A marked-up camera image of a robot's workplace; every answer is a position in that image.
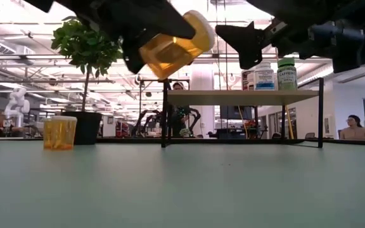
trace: person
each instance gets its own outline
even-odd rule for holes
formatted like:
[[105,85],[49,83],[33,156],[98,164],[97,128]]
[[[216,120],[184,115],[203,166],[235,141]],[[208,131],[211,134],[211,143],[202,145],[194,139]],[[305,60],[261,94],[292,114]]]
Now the person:
[[[184,90],[184,86],[180,82],[176,82],[172,85],[173,90]],[[171,128],[173,137],[180,137],[180,131],[186,128],[185,122],[187,122],[189,115],[187,113],[181,113],[184,107],[174,106],[171,117]]]
[[350,115],[347,119],[347,127],[340,132],[340,139],[343,140],[365,140],[365,128],[356,115]]

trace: green bottle cap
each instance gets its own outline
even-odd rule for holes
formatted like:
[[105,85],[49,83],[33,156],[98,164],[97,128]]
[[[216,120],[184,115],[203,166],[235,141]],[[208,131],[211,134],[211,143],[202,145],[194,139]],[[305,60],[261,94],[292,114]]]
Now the green bottle cap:
[[295,66],[295,60],[294,58],[282,58],[278,60],[278,67],[282,67],[285,65],[293,65]]

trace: supplement bottle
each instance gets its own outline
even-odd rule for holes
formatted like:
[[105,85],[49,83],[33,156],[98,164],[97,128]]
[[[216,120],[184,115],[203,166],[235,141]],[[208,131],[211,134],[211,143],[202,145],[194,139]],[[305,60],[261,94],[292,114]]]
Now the supplement bottle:
[[270,63],[260,63],[254,70],[254,90],[274,90],[274,70]]
[[254,70],[244,70],[241,72],[242,90],[254,90]]
[[293,58],[283,58],[278,61],[278,90],[295,91],[298,89],[297,69]]
[[214,31],[204,16],[191,10],[183,17],[195,29],[196,34],[192,39],[158,34],[139,48],[143,61],[160,80],[189,65],[214,46]]

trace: green leaves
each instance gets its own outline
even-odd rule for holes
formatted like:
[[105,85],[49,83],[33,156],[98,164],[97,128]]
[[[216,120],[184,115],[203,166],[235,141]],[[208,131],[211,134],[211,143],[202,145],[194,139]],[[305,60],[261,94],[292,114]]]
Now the green leaves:
[[86,74],[86,66],[85,65],[81,65],[80,66],[80,69],[81,69],[81,73],[85,75]]
[[108,74],[111,64],[122,58],[120,42],[112,42],[101,31],[96,32],[83,25],[74,17],[65,18],[63,26],[53,32],[51,48],[71,58],[71,65],[80,67],[83,74],[92,73],[95,77]]

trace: yellow container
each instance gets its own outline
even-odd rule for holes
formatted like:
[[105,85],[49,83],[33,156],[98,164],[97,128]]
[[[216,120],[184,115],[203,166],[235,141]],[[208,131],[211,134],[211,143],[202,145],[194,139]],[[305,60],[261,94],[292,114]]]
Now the yellow container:
[[43,120],[43,148],[51,149],[51,119]]
[[214,31],[204,16],[191,10],[183,17],[196,31],[192,39],[158,34],[139,49],[143,61],[160,80],[168,78],[214,46]]
[[74,148],[77,118],[55,116],[44,123],[44,148],[70,150]]

